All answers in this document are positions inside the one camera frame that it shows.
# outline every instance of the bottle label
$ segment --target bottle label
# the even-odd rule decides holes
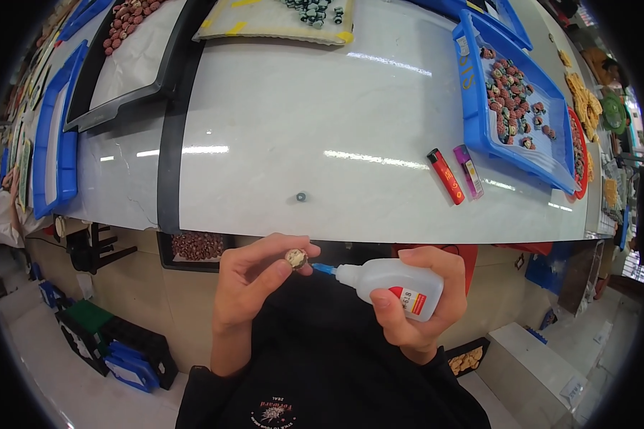
[[[420,315],[424,302],[427,300],[426,295],[417,293],[407,287],[400,286],[390,287],[389,290],[392,291],[395,296],[398,296],[398,299],[401,301],[405,311]]]

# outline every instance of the glue bottle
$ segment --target glue bottle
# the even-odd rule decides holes
[[[336,280],[355,288],[358,297],[372,304],[369,293],[389,289],[403,304],[406,317],[428,321],[444,290],[444,279],[427,268],[406,265],[396,258],[369,260],[360,265],[344,264],[335,268],[314,263],[312,268],[336,276]]]

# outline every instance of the lighter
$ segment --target lighter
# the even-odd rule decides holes
[[[444,183],[444,186],[447,187],[448,194],[451,195],[451,199],[455,205],[460,204],[465,199],[463,191],[460,190],[458,181],[453,177],[453,172],[448,168],[447,161],[441,155],[438,149],[435,149],[427,154],[427,159],[432,163],[434,171],[437,172],[439,178]]]
[[[455,154],[456,161],[458,161],[461,167],[463,167],[463,171],[465,172],[465,181],[468,182],[468,188],[470,188],[472,199],[477,200],[479,197],[484,195],[484,189],[482,189],[482,184],[479,181],[477,171],[474,169],[474,163],[472,162],[472,158],[470,158],[468,149],[465,145],[460,145],[453,150],[453,153]]]

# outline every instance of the table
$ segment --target table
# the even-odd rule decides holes
[[[512,4],[534,45],[530,56],[571,99],[549,32],[575,63],[582,58],[534,0]],[[484,196],[453,204],[425,156],[439,148],[465,185],[453,155],[463,138],[455,23],[398,0],[358,0],[356,8],[355,41],[346,47],[209,42],[179,142],[161,144],[170,120],[164,102],[82,133],[79,195],[60,214],[167,232],[280,231],[359,242],[584,238],[587,198],[572,202],[508,163],[473,152]],[[54,70],[55,55],[60,65],[69,55],[60,49],[92,39],[96,20],[102,15],[55,50]],[[180,143],[172,168],[158,170],[160,147]],[[305,202],[295,200],[299,192]],[[174,215],[158,224],[158,208],[177,199]]]

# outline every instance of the stool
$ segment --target stool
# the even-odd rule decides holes
[[[117,242],[117,237],[109,237],[104,240],[99,238],[100,232],[109,230],[110,227],[100,227],[98,223],[94,222],[91,224],[90,232],[88,229],[83,229],[67,236],[67,253],[69,253],[71,264],[75,270],[95,275],[105,265],[138,250],[136,246],[133,246],[101,256],[103,253],[112,252],[114,250],[112,244]]]

